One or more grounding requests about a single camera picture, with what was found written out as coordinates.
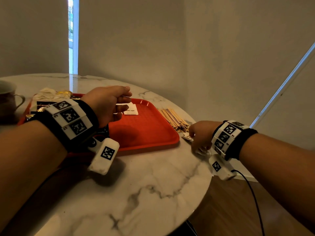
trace white sugar packet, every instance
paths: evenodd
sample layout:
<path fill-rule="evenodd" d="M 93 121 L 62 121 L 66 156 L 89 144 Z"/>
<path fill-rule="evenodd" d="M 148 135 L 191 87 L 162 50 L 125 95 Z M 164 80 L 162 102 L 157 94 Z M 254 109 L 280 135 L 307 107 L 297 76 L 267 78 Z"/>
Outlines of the white sugar packet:
<path fill-rule="evenodd" d="M 137 106 L 133 103 L 117 103 L 116 105 L 128 105 L 129 108 L 127 111 L 124 111 L 125 115 L 139 115 Z"/>

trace stack of wooden stirrers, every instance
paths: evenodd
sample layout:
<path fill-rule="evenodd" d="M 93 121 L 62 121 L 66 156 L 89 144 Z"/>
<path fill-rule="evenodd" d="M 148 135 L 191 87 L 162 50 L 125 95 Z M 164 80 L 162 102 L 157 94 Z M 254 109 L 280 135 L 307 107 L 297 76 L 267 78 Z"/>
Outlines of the stack of wooden stirrers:
<path fill-rule="evenodd" d="M 187 132 L 189 124 L 186 123 L 172 108 L 159 109 L 162 116 L 172 125 L 178 132 Z"/>

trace white marble tabletop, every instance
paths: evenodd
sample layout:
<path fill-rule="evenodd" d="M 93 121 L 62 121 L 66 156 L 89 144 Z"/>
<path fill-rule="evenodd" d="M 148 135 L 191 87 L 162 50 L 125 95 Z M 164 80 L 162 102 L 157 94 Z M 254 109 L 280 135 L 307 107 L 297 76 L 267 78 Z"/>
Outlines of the white marble tabletop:
<path fill-rule="evenodd" d="M 69 74 L 1 79 L 15 83 L 16 93 L 26 97 L 17 114 L 44 87 L 87 93 L 98 86 L 128 85 L 133 98 L 146 99 L 157 108 L 172 107 L 187 122 L 194 123 L 169 100 L 112 79 Z M 10 127 L 0 126 L 0 131 Z M 167 235 L 197 208 L 211 178 L 208 161 L 193 155 L 182 138 L 173 149 L 117 157 L 105 178 L 89 175 L 83 165 L 69 167 L 30 198 L 2 235 Z"/>

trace red tray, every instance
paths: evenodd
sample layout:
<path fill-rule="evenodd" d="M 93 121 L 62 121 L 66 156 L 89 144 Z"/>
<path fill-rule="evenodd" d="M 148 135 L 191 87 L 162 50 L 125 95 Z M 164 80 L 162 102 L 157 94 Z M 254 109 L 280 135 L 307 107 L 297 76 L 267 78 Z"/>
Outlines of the red tray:
<path fill-rule="evenodd" d="M 74 96 L 82 97 L 83 94 L 74 93 Z M 160 114 L 156 107 L 147 100 L 132 98 L 136 104 L 139 115 L 123 115 L 117 122 L 109 123 L 111 139 L 119 142 L 119 151 L 152 148 L 158 150 L 163 146 L 173 147 L 179 142 L 179 134 L 172 128 L 167 120 Z M 25 122 L 31 103 L 27 106 L 18 125 Z M 69 153 L 68 156 L 83 156 L 93 154 Z"/>

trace coffee mug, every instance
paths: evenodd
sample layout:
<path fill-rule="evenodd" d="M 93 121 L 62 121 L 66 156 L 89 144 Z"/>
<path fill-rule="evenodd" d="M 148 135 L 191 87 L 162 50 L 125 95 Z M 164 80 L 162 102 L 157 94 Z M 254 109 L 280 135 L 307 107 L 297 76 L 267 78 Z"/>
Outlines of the coffee mug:
<path fill-rule="evenodd" d="M 25 102 L 23 95 L 15 94 L 16 85 L 14 83 L 0 80 L 0 123 L 11 123 L 16 121 L 15 110 Z M 15 96 L 19 96 L 22 102 L 17 106 Z"/>

